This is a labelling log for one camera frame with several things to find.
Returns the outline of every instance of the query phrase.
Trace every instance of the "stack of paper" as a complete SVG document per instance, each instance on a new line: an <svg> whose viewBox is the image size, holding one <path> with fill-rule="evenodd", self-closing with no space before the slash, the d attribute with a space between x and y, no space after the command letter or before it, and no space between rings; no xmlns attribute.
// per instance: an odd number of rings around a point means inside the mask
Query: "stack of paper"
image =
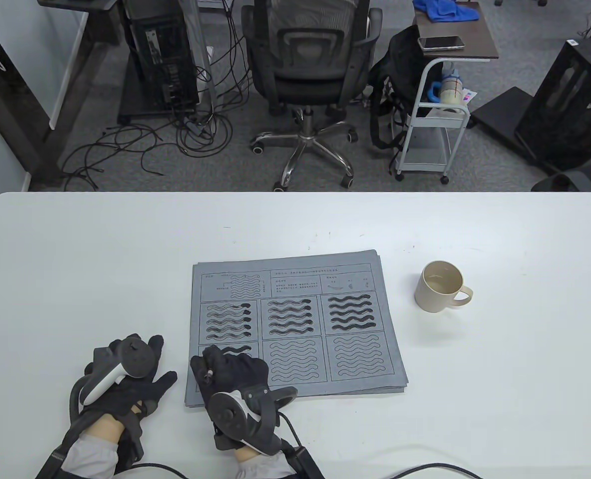
<svg viewBox="0 0 591 479"><path fill-rule="evenodd" d="M211 344L268 364L271 388L300 396L402 392L377 251L193 267L190 356ZM189 371L187 406L202 398Z"/></svg>

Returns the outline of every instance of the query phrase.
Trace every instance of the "floor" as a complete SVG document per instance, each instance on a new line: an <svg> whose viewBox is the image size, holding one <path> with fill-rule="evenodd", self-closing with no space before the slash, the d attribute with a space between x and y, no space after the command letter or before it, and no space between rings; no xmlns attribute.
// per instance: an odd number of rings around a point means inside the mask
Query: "floor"
<svg viewBox="0 0 591 479"><path fill-rule="evenodd" d="M471 110L512 86L534 94L565 39L578 36L578 30L585 28L586 15L591 11L591 2L584 0L550 0L547 7L538 7L534 0L505 0L501 7L495 7L493 0L480 2L500 59L459 67L464 86L479 92L470 103ZM390 38L410 25L413 9L410 0L371 0L371 6L381 7L385 13L377 45L376 58L379 58L386 52ZM234 18L239 18L239 8L240 5L234 8ZM208 15L204 21L207 43L214 46L217 57L228 50L226 25L220 15ZM126 60L124 46L108 52L76 120L63 159L79 146L97 141L106 128L116 124ZM213 73L216 80L225 73L224 62L220 63ZM234 129L233 139L221 153L209 158L188 158L175 146L161 146L147 153L144 159L148 169L160 174L143 171L139 154L120 153L102 164L104 171L95 173L94 181L104 191L270 190L281 175L291 150L271 148L263 155L255 155L249 149L249 140L267 129L289 127L292 120L290 115L270 117L266 101L253 89L251 91L246 105L227 113ZM356 176L352 189L355 191L528 191L546 176L475 128L464 135L447 186L439 182L438 174L422 173L408 174L404 182L398 183L387 173L391 153L371 145L368 111L361 106L351 106L348 120L356 125L361 140L348 144L342 136L331 143L353 162ZM161 132L163 139L171 139L174 134L170 128ZM90 158L103 155L106 149L96 148ZM80 166L82 162L83 155L79 152L69 160L67 168ZM307 154L295 171L289 190L341 191L342 175L338 167ZM31 189L59 190L62 185L32 184ZM88 191L91 187L74 179L67 189Z"/></svg>

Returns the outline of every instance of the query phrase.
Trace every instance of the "black backpack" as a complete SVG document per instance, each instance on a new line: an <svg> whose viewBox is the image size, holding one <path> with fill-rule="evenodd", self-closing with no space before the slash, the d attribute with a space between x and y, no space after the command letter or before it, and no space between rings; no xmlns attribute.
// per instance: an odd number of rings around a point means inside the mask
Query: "black backpack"
<svg viewBox="0 0 591 479"><path fill-rule="evenodd" d="M399 110L402 121L413 111L417 88L421 73L430 59L426 59L419 46L419 29L417 25L402 30L391 38L389 50L369 72L369 85L373 87L371 101L371 141L380 150L388 148L402 149L405 128L390 142L380 139L380 116L391 114L393 109ZM426 78L422 100L425 101L426 91L434 81L441 79L441 64L433 66ZM430 109L420 109L419 116L425 116Z"/></svg>

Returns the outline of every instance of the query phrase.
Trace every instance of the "beige mug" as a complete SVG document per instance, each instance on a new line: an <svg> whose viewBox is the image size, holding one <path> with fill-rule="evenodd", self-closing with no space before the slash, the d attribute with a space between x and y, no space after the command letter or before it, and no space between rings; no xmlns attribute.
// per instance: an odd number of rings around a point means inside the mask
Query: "beige mug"
<svg viewBox="0 0 591 479"><path fill-rule="evenodd" d="M468 294L465 299L455 299L458 292ZM464 286L464 278L459 270L447 261L433 261L421 272L415 301L429 313L439 313L448 306L467 305L473 299L473 290Z"/></svg>

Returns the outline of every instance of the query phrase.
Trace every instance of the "white table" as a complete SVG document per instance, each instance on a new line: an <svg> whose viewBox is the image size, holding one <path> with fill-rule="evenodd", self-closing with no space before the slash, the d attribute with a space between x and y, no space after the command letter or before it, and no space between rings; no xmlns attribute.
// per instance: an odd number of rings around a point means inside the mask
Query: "white table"
<svg viewBox="0 0 591 479"><path fill-rule="evenodd" d="M486 479L591 479L591 194L457 193L0 196L0 477L34 477L92 349L134 331L163 334L161 370L179 374L143 422L145 460L233 477L206 413L183 406L191 266L369 248L409 386L288 407L327 479L426 461ZM438 258L475 297L432 315L412 293Z"/></svg>

